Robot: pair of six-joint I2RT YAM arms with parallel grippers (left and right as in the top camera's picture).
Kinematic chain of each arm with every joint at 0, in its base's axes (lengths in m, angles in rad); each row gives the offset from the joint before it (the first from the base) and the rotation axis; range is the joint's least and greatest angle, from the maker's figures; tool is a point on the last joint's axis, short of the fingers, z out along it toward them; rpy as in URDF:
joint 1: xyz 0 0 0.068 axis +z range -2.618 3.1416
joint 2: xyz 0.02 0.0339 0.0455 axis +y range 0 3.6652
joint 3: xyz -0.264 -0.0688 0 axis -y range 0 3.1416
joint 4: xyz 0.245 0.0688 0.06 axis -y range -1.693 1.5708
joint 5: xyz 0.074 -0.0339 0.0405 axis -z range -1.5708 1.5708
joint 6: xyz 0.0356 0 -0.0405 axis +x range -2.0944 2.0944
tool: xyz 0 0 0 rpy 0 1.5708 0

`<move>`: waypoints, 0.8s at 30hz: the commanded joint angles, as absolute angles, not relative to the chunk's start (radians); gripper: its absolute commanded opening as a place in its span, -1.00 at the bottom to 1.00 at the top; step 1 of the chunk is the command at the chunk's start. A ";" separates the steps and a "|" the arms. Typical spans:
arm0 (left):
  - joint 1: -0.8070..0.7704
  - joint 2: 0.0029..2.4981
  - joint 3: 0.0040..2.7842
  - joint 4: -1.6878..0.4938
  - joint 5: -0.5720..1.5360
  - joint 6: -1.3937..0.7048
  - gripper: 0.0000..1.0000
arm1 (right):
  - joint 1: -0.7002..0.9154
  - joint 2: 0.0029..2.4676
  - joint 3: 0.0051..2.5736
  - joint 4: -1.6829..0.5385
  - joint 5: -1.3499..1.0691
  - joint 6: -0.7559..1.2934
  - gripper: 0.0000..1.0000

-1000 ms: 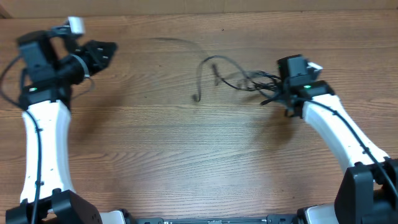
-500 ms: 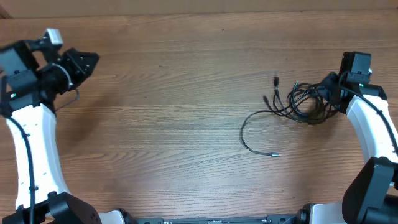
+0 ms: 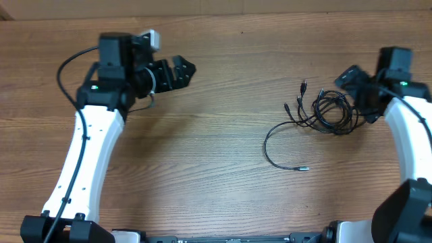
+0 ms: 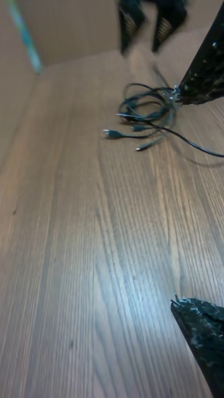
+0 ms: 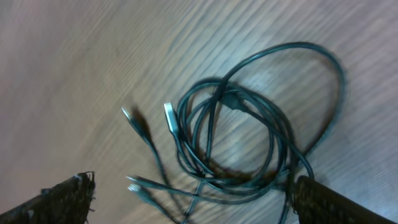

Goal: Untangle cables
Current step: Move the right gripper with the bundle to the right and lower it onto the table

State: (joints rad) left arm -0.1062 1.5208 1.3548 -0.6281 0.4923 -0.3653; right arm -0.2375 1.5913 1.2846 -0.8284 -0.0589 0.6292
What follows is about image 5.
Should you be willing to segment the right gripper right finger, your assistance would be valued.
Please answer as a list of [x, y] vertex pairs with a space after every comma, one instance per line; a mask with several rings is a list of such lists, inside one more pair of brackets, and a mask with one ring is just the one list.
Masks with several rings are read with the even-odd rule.
[[301, 224], [396, 224], [304, 175], [295, 185], [294, 210]]

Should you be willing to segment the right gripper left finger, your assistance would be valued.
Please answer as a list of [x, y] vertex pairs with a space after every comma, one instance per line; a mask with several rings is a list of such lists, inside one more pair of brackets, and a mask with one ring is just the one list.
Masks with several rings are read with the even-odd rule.
[[34, 198], [1, 214], [1, 224], [84, 224], [95, 194], [93, 171], [42, 189]]

